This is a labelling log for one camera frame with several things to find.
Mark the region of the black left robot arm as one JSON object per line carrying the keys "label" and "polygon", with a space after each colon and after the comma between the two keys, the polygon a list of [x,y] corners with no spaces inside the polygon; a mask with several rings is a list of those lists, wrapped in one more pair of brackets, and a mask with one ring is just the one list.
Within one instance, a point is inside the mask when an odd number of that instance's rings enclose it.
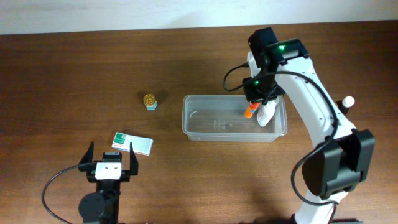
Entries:
{"label": "black left robot arm", "polygon": [[121,184],[136,176],[139,163],[129,145],[129,169],[122,169],[120,152],[105,152],[103,158],[93,160],[94,143],[79,162],[78,170],[86,174],[88,182],[96,184],[96,191],[85,195],[79,203],[78,211],[83,223],[117,224],[119,223],[119,201]]}

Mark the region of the dark brown medicine bottle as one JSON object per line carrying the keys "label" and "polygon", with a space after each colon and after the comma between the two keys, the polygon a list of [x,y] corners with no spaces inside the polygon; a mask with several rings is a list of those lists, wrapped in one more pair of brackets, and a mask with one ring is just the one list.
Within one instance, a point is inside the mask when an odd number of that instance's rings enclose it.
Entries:
{"label": "dark brown medicine bottle", "polygon": [[342,100],[336,102],[338,109],[343,115],[346,115],[349,109],[355,104],[355,99],[352,96],[346,96]]}

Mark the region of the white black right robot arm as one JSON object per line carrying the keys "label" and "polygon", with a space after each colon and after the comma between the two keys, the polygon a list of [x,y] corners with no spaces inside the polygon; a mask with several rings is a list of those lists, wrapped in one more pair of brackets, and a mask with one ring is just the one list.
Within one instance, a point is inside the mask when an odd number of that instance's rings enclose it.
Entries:
{"label": "white black right robot arm", "polygon": [[257,69],[242,82],[246,99],[260,103],[258,119],[267,121],[270,105],[286,94],[305,123],[313,150],[294,166],[295,184],[302,170],[307,186],[303,202],[289,223],[332,223],[337,205],[366,180],[375,139],[370,130],[358,130],[346,118],[349,105],[335,103],[318,78],[310,54],[298,39],[280,42],[268,27],[256,30],[248,44]]}

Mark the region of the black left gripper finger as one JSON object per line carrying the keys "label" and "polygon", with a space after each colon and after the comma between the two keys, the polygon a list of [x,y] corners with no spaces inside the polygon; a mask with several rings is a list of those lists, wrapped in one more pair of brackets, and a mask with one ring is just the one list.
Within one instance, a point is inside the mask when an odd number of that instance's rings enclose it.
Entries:
{"label": "black left gripper finger", "polygon": [[130,142],[129,148],[130,148],[130,156],[129,156],[129,157],[130,157],[130,168],[129,168],[129,175],[130,175],[130,176],[138,175],[139,163],[138,163],[138,160],[137,160],[136,155],[135,155],[135,153],[134,153],[132,142]]}
{"label": "black left gripper finger", "polygon": [[78,170],[80,172],[91,172],[94,168],[93,164],[93,151],[94,151],[94,142],[90,142],[88,150],[85,152],[84,156],[81,158],[79,162]]}

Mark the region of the white spray bottle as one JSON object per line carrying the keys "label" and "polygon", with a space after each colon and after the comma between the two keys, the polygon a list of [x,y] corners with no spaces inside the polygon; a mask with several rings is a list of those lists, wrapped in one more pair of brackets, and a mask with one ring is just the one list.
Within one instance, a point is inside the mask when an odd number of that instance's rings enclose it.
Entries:
{"label": "white spray bottle", "polygon": [[257,122],[260,126],[266,126],[275,114],[275,108],[279,103],[278,99],[270,100],[259,108]]}

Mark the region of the orange tablet tube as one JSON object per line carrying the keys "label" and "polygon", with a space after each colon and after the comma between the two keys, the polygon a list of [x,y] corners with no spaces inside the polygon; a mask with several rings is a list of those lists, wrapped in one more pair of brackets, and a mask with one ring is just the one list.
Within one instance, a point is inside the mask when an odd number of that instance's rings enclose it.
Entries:
{"label": "orange tablet tube", "polygon": [[246,118],[252,118],[252,116],[254,115],[254,113],[256,112],[256,110],[258,109],[260,103],[249,103],[248,107],[246,108],[245,112],[244,112],[244,116]]}

